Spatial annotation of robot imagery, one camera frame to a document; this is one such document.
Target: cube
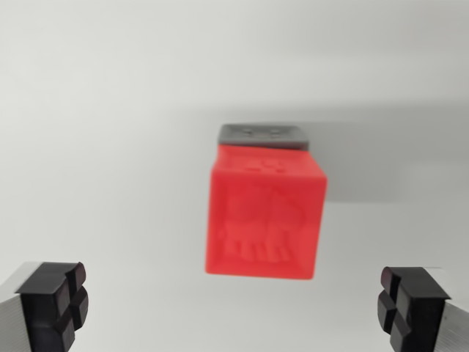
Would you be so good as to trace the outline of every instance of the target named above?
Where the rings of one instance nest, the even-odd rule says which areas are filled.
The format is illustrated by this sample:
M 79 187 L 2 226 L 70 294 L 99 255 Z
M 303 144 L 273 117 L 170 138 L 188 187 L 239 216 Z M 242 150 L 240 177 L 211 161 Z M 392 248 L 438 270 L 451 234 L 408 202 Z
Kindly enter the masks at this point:
M 326 182 L 301 148 L 219 145 L 206 271 L 311 279 Z

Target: black gripper pad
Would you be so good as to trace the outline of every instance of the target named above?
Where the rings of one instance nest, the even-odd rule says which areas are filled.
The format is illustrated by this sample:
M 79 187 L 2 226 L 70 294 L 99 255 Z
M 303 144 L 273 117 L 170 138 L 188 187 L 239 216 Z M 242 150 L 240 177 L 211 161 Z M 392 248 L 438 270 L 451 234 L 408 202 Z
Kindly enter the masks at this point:
M 218 143 L 238 147 L 308 150 L 309 140 L 296 126 L 286 125 L 223 125 Z
M 32 352 L 67 352 L 88 313 L 82 263 L 43 263 L 21 285 Z
M 424 268 L 389 268 L 381 275 L 378 319 L 396 352 L 433 352 L 445 300 Z

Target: white backdrop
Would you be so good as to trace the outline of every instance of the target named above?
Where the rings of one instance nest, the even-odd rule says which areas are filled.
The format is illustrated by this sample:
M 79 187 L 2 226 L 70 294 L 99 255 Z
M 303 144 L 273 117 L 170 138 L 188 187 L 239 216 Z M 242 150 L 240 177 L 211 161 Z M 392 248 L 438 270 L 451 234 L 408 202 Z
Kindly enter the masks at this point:
M 382 268 L 469 264 L 468 38 L 463 1 L 0 0 L 0 279 L 82 261 L 75 352 L 391 351 Z M 206 275 L 218 129 L 269 121 L 330 180 L 317 275 Z

